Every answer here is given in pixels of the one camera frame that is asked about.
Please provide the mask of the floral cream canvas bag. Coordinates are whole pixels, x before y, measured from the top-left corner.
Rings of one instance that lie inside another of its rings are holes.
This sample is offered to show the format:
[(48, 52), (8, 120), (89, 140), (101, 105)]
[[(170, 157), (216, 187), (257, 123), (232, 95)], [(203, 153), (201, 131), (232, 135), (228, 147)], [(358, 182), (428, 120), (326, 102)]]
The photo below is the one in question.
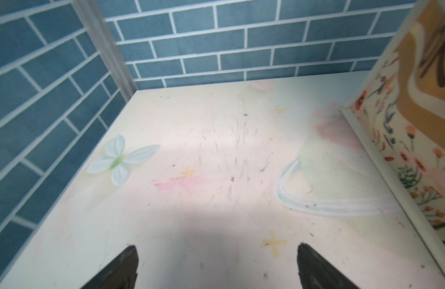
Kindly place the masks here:
[(418, 1), (341, 109), (445, 276), (445, 1)]

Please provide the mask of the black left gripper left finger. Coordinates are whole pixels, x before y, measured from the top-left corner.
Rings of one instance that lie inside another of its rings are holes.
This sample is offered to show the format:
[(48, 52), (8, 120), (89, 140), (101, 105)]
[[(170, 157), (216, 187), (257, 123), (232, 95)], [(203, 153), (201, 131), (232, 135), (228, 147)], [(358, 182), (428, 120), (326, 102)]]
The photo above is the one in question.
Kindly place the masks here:
[(135, 245), (130, 245), (81, 289), (134, 289), (139, 264)]

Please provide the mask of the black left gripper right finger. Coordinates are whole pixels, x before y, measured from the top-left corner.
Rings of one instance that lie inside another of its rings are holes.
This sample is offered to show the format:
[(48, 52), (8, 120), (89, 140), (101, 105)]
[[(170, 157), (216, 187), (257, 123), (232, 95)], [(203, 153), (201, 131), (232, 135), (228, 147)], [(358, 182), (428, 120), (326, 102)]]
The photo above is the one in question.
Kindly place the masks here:
[(298, 246), (297, 265), (303, 289), (359, 288), (306, 243)]

